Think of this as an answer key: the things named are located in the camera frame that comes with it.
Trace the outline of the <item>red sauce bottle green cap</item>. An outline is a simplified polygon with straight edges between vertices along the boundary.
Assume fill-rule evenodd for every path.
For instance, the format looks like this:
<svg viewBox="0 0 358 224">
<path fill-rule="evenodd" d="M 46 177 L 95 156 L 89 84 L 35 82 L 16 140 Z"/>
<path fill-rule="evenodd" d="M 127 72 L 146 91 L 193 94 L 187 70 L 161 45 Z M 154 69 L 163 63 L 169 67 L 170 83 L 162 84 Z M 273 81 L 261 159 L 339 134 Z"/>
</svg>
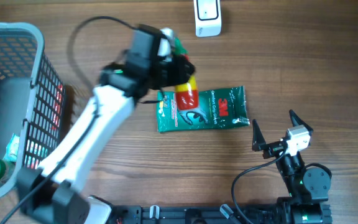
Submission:
<svg viewBox="0 0 358 224">
<path fill-rule="evenodd" d="M 178 37 L 175 38 L 175 54 L 185 57 L 189 62 L 188 51 L 181 44 Z M 177 108 L 181 111 L 192 110 L 199 105 L 198 88 L 194 75 L 191 75 L 188 82 L 175 86 L 175 99 Z"/>
</svg>

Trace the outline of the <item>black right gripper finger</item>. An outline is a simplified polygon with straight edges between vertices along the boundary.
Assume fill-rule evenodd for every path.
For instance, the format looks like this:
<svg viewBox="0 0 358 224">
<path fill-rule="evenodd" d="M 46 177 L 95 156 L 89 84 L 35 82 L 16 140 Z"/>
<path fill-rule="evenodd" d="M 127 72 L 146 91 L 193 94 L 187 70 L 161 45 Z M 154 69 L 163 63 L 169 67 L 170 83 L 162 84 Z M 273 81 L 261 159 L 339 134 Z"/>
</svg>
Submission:
<svg viewBox="0 0 358 224">
<path fill-rule="evenodd" d="M 266 149 L 266 142 L 256 119 L 252 120 L 252 129 L 253 129 L 252 150 L 264 151 Z"/>
<path fill-rule="evenodd" d="M 313 128 L 304 122 L 293 110 L 289 110 L 289 115 L 293 127 L 303 125 L 308 130 L 309 134 L 313 134 Z"/>
</svg>

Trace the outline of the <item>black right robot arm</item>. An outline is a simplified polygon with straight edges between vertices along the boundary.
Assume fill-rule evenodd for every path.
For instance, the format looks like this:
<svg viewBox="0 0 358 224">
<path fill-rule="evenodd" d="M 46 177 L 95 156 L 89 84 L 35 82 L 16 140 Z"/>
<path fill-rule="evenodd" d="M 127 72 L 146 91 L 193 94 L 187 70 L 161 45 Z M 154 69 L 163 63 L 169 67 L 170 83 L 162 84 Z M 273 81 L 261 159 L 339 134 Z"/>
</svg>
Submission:
<svg viewBox="0 0 358 224">
<path fill-rule="evenodd" d="M 257 121 L 252 121 L 252 150 L 261 151 L 264 159 L 274 158 L 274 163 L 290 194 L 293 203 L 320 203 L 329 198 L 332 172 L 318 163 L 306 165 L 301 151 L 311 144 L 313 128 L 293 110 L 289 111 L 292 127 L 280 140 L 267 143 Z"/>
</svg>

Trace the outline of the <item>white teal wipes packet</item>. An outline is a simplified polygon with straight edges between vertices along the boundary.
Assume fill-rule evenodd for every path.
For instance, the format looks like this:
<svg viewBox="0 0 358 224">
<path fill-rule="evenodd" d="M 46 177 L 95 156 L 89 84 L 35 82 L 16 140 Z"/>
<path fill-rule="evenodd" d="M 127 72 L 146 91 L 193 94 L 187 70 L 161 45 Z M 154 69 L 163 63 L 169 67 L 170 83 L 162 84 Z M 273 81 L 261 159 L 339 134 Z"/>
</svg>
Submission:
<svg viewBox="0 0 358 224">
<path fill-rule="evenodd" d="M 13 134 L 11 140 L 9 141 L 8 145 L 6 146 L 6 153 L 3 157 L 3 159 L 5 161 L 8 161 L 8 162 L 16 162 L 17 161 L 19 143 L 20 143 L 20 137 L 16 134 Z"/>
</svg>

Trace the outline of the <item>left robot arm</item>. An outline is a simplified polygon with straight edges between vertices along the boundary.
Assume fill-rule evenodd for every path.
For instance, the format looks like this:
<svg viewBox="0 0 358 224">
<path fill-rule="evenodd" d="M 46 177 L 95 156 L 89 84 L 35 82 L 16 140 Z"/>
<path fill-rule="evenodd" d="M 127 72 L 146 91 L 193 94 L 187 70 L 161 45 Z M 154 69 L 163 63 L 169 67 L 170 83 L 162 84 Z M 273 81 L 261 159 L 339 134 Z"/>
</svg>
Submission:
<svg viewBox="0 0 358 224">
<path fill-rule="evenodd" d="M 186 83 L 194 66 L 177 52 L 172 29 L 144 24 L 134 30 L 124 63 L 113 62 L 76 123 L 36 169 L 17 176 L 17 209 L 40 223 L 109 223 L 113 206 L 96 196 L 82 197 L 87 176 L 118 127 L 149 90 Z"/>
</svg>

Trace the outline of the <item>green 3M gloves packet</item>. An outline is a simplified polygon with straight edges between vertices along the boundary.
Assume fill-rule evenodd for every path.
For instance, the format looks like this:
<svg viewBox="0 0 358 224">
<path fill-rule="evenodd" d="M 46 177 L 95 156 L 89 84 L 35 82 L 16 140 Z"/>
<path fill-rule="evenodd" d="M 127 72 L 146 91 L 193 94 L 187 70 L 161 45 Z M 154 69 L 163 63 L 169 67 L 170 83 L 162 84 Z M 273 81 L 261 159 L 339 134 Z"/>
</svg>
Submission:
<svg viewBox="0 0 358 224">
<path fill-rule="evenodd" d="M 189 131 L 201 129 L 231 129 L 249 126 L 246 91 L 243 86 L 206 90 L 198 93 L 198 107 L 181 110 L 183 103 L 173 91 L 157 95 L 157 130 Z"/>
</svg>

